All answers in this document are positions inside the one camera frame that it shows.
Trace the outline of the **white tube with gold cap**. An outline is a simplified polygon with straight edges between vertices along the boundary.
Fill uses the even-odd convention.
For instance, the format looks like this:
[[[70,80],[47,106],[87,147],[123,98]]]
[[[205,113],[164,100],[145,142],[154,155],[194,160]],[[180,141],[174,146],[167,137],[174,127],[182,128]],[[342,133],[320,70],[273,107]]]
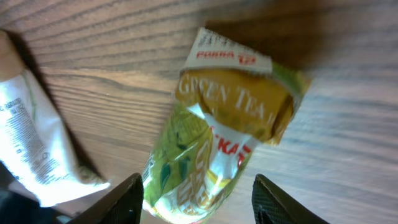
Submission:
[[[41,207],[110,186],[79,163],[60,115],[5,32],[1,32],[1,162]]]

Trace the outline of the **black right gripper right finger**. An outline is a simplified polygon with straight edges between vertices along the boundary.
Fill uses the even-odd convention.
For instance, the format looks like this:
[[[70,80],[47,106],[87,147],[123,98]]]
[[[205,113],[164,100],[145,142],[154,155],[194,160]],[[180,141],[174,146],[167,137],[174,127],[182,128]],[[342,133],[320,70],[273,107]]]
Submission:
[[[256,224],[328,224],[262,174],[252,189]]]

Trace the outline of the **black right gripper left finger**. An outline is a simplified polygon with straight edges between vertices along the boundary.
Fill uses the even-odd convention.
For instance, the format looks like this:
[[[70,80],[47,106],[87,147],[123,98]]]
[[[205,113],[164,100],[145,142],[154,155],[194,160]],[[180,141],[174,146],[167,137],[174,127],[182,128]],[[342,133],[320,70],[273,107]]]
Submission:
[[[143,199],[142,177],[135,173],[67,224],[140,224]]]

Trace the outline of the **teal wet wipes packet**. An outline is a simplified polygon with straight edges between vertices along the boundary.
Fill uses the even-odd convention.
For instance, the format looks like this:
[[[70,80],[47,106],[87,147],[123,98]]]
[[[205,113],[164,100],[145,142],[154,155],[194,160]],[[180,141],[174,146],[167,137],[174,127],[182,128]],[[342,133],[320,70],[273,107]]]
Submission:
[[[39,203],[8,189],[14,180],[1,164],[1,224],[61,224],[71,218],[52,208],[41,208]]]

